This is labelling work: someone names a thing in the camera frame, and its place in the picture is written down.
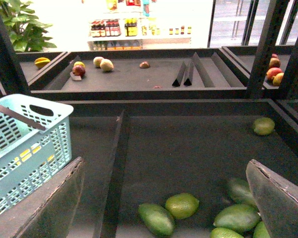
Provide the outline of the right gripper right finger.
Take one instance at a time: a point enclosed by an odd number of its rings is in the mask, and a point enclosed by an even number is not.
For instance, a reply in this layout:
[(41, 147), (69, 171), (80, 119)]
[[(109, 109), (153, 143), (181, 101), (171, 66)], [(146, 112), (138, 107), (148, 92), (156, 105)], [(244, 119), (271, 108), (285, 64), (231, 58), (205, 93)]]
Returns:
[(256, 160), (246, 178), (269, 236), (298, 238), (298, 186)]

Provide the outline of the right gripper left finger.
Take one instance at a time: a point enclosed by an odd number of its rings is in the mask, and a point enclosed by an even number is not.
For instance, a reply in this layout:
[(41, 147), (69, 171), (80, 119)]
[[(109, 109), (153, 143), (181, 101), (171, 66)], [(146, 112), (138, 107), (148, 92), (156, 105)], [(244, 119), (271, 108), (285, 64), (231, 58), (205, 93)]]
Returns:
[(0, 215), (0, 238), (65, 238), (80, 202), (84, 160), (77, 157), (30, 196)]

